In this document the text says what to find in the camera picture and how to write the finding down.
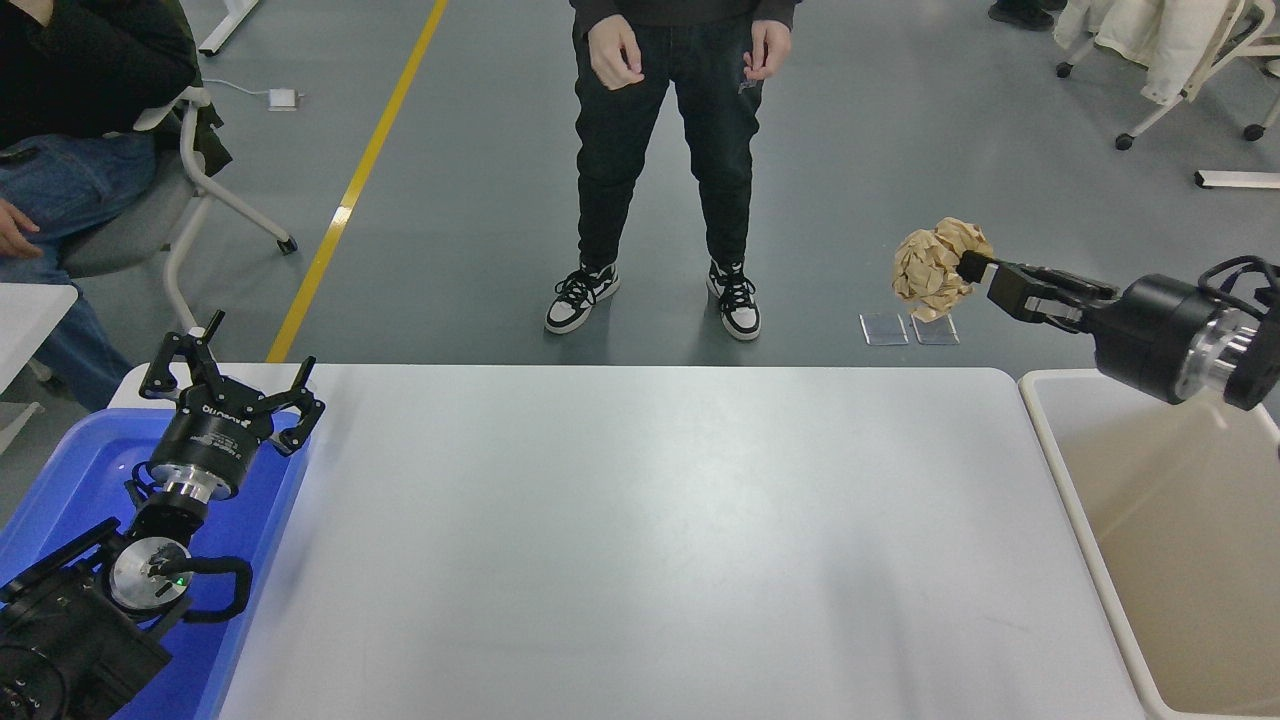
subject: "hand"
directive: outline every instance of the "hand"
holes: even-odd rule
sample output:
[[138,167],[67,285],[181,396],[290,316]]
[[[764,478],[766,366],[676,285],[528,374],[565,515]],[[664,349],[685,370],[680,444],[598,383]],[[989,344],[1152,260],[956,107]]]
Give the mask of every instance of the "hand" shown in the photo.
[[23,231],[40,232],[40,228],[22,210],[0,197],[0,258],[31,260],[45,254],[44,250],[27,242]]
[[631,23],[622,15],[609,15],[586,32],[591,50],[591,69],[604,87],[621,90],[644,81],[640,72],[640,45]]
[[751,23],[751,51],[742,54],[746,79],[762,81],[778,74],[791,54],[791,28],[778,20]]

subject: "crumpled brown paper ball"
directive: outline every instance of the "crumpled brown paper ball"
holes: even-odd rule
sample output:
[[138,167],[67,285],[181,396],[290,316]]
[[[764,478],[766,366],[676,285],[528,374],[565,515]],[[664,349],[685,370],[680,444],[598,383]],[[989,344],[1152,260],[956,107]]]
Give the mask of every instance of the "crumpled brown paper ball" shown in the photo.
[[965,250],[995,258],[982,228],[955,218],[943,218],[932,231],[906,236],[893,254],[893,292],[911,305],[913,316],[932,323],[973,292],[956,273]]

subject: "sneaker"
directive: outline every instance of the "sneaker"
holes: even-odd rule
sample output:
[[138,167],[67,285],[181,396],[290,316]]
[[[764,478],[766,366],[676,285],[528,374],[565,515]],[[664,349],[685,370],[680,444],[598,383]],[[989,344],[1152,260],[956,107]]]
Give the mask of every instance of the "sneaker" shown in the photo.
[[609,264],[599,270],[586,265],[556,284],[556,301],[547,309],[547,329],[556,334],[576,331],[591,307],[618,290],[618,273]]
[[755,309],[755,286],[742,274],[742,264],[727,270],[712,260],[707,273],[707,290],[719,299],[721,320],[728,334],[737,340],[755,340],[760,334],[760,313]]
[[1001,23],[1018,26],[1023,29],[1046,31],[1053,27],[1053,15],[1041,10],[1036,5],[1019,5],[1018,8],[1002,8],[996,3],[987,8],[987,17]]

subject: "seated person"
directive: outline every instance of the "seated person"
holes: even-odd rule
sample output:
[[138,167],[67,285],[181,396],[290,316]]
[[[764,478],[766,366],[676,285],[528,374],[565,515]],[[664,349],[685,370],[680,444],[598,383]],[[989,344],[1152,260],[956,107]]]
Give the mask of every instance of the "seated person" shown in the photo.
[[[147,188],[155,140],[131,128],[196,74],[164,0],[0,0],[0,282],[74,284],[60,243]],[[82,292],[36,359],[91,411],[131,369]]]

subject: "gray floor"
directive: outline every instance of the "gray floor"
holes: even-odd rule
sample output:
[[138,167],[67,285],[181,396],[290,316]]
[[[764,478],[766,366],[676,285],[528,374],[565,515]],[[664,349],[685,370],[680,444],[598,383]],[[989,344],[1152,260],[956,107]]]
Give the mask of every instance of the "gray floor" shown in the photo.
[[[187,5],[202,37],[220,4]],[[266,356],[433,3],[352,8],[262,0],[205,61],[206,77],[305,94],[300,111],[268,113],[261,97],[212,88],[238,158],[219,179],[301,245],[282,258],[270,237],[215,210],[183,286],[197,316],[227,310],[220,360]],[[800,6],[795,53],[765,88],[755,143],[749,273],[763,333],[745,345],[708,302],[673,102],[623,238],[621,291],[571,336],[541,329],[552,287],[576,256],[572,12],[563,0],[453,0],[289,357],[995,366],[1016,378],[1089,366],[1092,342],[970,300],[955,313],[959,346],[867,346],[859,313],[902,311],[890,263],[913,229],[960,217],[979,223],[1002,258],[1121,286],[1151,272],[1194,281],[1234,255],[1280,259],[1280,195],[1190,181],[1197,169],[1280,172],[1280,129],[1256,143],[1239,137],[1280,81],[1238,63],[1117,152],[1112,138],[1155,108],[1138,94],[1143,70],[1094,54],[1057,79],[1064,53],[1047,33],[993,23],[984,10],[948,0]],[[84,283],[138,363],[174,324],[160,263]],[[79,418],[27,377],[5,398],[50,411],[0,456],[0,520]]]

